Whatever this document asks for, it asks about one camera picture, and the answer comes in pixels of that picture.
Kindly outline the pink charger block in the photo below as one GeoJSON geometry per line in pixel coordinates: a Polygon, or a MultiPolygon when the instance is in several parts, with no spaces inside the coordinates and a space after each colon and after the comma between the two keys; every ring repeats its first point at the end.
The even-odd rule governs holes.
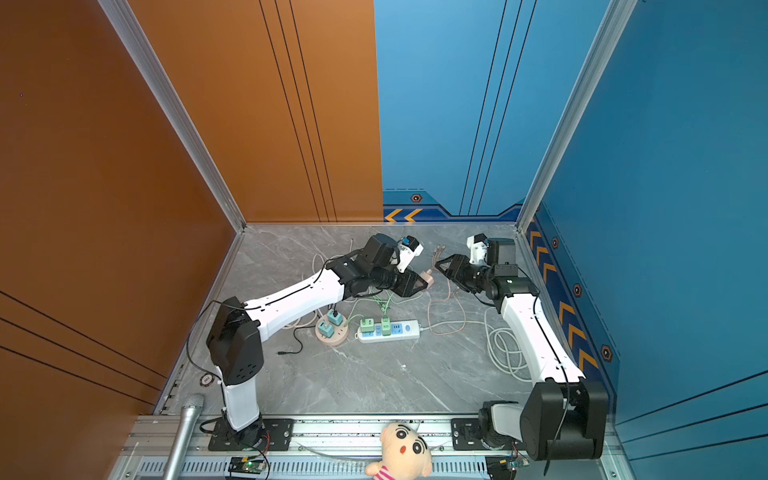
{"type": "Polygon", "coordinates": [[[424,281],[427,283],[428,287],[431,287],[434,284],[434,277],[432,275],[431,269],[422,272],[421,276],[424,279],[424,281]]]}

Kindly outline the green charger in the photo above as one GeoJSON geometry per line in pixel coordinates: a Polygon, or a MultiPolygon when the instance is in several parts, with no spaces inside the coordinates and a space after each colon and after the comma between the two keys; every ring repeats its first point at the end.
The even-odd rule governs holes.
{"type": "Polygon", "coordinates": [[[363,334],[373,334],[375,332],[375,321],[373,318],[364,318],[360,321],[360,332],[363,334]]]}
{"type": "Polygon", "coordinates": [[[392,326],[389,318],[383,318],[381,320],[380,330],[383,336],[390,336],[392,334],[392,326]]]}

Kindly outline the teal charger with black cable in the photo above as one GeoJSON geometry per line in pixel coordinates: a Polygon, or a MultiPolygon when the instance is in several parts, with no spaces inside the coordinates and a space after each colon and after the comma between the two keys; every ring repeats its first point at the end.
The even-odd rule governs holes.
{"type": "Polygon", "coordinates": [[[327,318],[335,327],[341,326],[344,323],[344,316],[336,310],[330,310],[327,313],[327,318]]]}

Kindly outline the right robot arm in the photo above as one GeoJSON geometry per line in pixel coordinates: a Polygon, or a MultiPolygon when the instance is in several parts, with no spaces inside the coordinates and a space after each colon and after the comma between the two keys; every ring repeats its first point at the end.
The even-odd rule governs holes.
{"type": "Polygon", "coordinates": [[[509,325],[526,362],[532,390],[523,404],[487,402],[479,411],[481,437],[495,449],[520,441],[535,461],[598,459],[609,396],[587,380],[547,321],[540,290],[518,265],[515,242],[476,234],[468,254],[436,262],[461,290],[484,295],[509,325]]]}

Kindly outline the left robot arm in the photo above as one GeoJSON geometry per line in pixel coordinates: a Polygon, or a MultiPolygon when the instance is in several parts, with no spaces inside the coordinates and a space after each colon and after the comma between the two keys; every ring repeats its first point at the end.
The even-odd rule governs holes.
{"type": "Polygon", "coordinates": [[[371,236],[360,249],[332,257],[318,272],[271,295],[219,303],[206,338],[216,368],[228,426],[239,432],[261,417],[256,375],[264,365],[262,343],[280,329],[322,307],[359,297],[369,289],[411,297],[428,286],[410,264],[423,252],[413,236],[371,236]]]}

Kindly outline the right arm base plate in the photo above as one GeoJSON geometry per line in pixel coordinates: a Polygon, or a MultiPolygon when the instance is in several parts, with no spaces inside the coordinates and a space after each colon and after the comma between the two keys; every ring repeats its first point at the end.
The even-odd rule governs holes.
{"type": "Polygon", "coordinates": [[[510,436],[493,433],[477,417],[450,420],[451,440],[456,451],[515,451],[522,442],[510,436]]]}

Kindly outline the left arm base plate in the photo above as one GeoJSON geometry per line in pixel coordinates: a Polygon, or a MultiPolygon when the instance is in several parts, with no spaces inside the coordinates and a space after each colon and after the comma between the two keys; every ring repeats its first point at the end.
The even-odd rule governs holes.
{"type": "Polygon", "coordinates": [[[294,424],[294,420],[290,418],[260,418],[241,431],[235,431],[225,418],[219,417],[210,433],[208,449],[215,452],[288,451],[294,424]]]}

